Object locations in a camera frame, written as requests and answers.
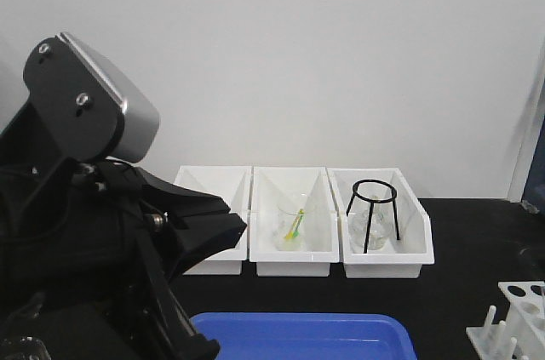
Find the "black table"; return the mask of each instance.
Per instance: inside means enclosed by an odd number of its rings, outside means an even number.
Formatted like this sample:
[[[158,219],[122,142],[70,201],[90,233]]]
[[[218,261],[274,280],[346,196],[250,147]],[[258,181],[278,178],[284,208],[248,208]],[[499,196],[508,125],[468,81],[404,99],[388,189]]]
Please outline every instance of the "black table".
[[[244,262],[241,276],[180,277],[172,288],[190,316],[381,313],[406,327],[420,360],[477,360],[465,328],[482,325],[489,305],[498,308],[496,321],[505,318],[498,282],[536,277],[519,252],[545,247],[545,219],[500,200],[421,201],[432,220],[435,264],[423,266],[417,279],[346,279],[342,264],[329,277],[258,277],[255,264]],[[44,314],[27,331],[42,338],[54,360],[135,358],[90,306]]]

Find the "white test tube rack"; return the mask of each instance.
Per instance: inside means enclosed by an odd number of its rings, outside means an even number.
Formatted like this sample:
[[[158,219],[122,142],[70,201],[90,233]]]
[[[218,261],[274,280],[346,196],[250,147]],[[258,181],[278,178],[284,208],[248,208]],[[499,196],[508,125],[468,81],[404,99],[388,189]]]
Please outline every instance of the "white test tube rack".
[[[493,324],[496,307],[491,306],[485,324],[466,328],[482,360],[545,359],[544,282],[499,282],[510,307],[505,320]]]

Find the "white plastic tray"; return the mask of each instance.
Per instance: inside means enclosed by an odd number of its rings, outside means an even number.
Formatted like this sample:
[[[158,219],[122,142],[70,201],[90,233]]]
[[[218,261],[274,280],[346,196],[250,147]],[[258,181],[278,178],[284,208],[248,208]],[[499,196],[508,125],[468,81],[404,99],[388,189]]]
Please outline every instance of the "white plastic tray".
[[[248,223],[250,208],[250,166],[181,166],[175,179],[177,186],[220,196]],[[196,264],[184,275],[239,275],[242,261],[248,257],[248,230],[237,246],[221,251]]]
[[[273,241],[278,201],[289,194],[307,194],[316,206],[307,250],[279,251]],[[254,167],[250,210],[250,261],[260,277],[327,277],[330,263],[339,261],[336,212],[325,168]]]
[[[429,216],[399,169],[327,169],[341,225],[341,260],[347,277],[418,277],[422,264],[434,263]],[[347,228],[347,206],[356,181],[385,181],[398,192],[396,199],[401,239],[395,234],[384,248],[355,254]]]

